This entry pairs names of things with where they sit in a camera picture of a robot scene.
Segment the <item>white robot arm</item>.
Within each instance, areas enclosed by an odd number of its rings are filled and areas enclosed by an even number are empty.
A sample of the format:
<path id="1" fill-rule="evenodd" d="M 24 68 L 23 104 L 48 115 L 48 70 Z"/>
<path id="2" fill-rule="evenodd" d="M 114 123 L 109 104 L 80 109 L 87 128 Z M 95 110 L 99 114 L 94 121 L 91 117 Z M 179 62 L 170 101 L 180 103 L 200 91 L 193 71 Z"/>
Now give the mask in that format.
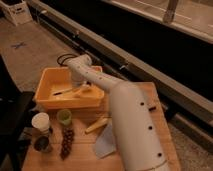
<path id="1" fill-rule="evenodd" d="M 171 171 L 142 90 L 125 81 L 91 68 L 89 55 L 67 62 L 75 86 L 84 81 L 109 95 L 112 126 L 125 171 Z"/>

